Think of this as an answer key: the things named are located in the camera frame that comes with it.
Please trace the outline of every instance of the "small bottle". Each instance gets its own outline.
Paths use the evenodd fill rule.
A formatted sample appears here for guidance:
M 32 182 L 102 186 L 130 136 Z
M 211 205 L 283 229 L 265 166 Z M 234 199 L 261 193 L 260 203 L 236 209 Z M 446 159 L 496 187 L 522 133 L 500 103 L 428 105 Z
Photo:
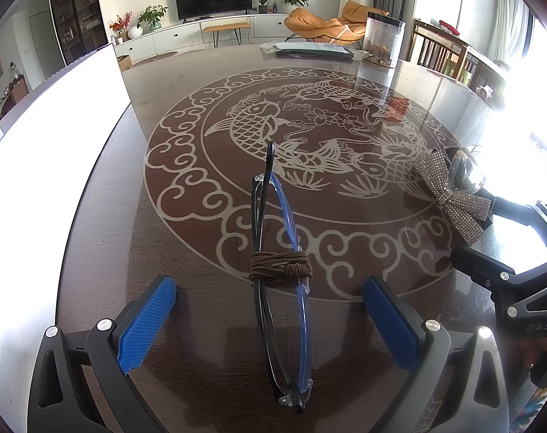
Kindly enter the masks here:
M 14 64 L 14 62 L 10 63 L 10 80 L 14 81 L 21 75 L 20 70 L 17 68 L 17 66 Z

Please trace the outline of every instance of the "white cabinet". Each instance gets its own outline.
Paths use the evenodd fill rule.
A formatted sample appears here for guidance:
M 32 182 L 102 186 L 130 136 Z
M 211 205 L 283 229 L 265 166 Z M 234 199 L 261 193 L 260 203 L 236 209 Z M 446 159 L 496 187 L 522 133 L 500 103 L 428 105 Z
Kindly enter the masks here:
M 255 38 L 260 37 L 289 37 L 292 32 L 283 24 L 287 14 L 264 14 L 253 18 Z
M 153 37 L 144 36 L 116 46 L 115 53 L 118 57 L 121 55 L 129 55 L 131 57 L 131 62 L 137 62 L 138 60 L 152 57 L 157 52 L 155 50 L 155 44 L 153 43 Z
M 115 53 L 118 57 L 129 55 L 131 62 L 135 63 L 153 57 L 157 53 L 172 51 L 185 53 L 202 48 L 212 48 L 213 34 L 203 33 L 205 27 L 239 22 L 251 24 L 250 28 L 241 30 L 242 38 L 245 40 L 251 38 L 284 40 L 291 35 L 291 31 L 284 25 L 286 17 L 287 14 L 239 15 L 174 25 L 117 45 L 115 46 Z M 219 34 L 219 40 L 223 41 L 223 46 L 237 44 L 233 30 L 222 31 Z
M 190 24 L 154 32 L 153 41 L 157 53 L 165 53 L 203 44 L 203 37 L 199 24 Z

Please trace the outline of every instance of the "blue gripper pad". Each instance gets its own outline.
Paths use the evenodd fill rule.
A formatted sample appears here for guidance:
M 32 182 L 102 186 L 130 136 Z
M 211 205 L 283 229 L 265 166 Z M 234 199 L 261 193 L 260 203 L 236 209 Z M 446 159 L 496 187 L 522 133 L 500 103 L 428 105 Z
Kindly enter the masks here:
M 376 282 L 376 277 L 370 277 L 362 289 L 364 306 L 396 365 L 412 372 L 420 365 L 420 339 L 392 299 L 396 298 L 399 304 L 404 303 L 393 292 L 390 293 L 388 295 Z
M 119 338 L 117 361 L 125 374 L 138 368 L 175 304 L 177 288 L 166 276 Z

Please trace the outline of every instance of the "wooden bench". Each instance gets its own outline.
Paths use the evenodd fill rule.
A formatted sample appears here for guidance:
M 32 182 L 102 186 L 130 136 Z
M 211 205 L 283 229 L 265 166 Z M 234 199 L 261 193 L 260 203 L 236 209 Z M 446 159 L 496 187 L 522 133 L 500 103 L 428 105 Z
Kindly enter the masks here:
M 213 33 L 213 46 L 215 48 L 219 47 L 219 33 L 221 31 L 226 31 L 233 29 L 235 33 L 235 39 L 238 41 L 238 45 L 243 45 L 243 39 L 241 37 L 241 30 L 242 29 L 249 29 L 251 27 L 251 24 L 248 22 L 240 22 L 240 23 L 233 23 L 233 24 L 222 24 L 220 26 L 208 26 L 205 29 L 203 29 L 203 32 L 212 32 Z

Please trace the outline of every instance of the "red flowers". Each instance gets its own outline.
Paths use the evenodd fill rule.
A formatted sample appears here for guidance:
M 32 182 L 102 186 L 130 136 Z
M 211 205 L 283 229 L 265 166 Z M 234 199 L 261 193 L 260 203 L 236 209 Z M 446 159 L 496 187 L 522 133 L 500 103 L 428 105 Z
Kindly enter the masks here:
M 127 27 L 129 27 L 129 21 L 131 20 L 132 15 L 133 15 L 132 11 L 125 13 L 124 18 L 117 15 L 117 20 L 110 23 L 109 27 L 119 34 L 125 32 L 127 30 Z

